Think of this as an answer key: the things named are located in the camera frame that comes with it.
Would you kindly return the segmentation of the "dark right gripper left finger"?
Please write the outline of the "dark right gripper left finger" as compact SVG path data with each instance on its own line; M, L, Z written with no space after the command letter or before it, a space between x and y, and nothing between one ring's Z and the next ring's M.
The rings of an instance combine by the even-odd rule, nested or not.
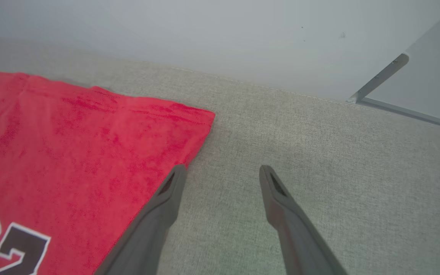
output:
M186 167L175 165L133 219L96 275L155 275L169 228L177 220Z

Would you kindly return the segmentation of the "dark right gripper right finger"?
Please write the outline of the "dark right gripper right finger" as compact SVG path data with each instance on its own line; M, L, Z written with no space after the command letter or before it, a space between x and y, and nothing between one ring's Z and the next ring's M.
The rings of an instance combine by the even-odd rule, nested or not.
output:
M262 165L259 181L267 221L278 233L286 273L346 275L340 261L274 169Z

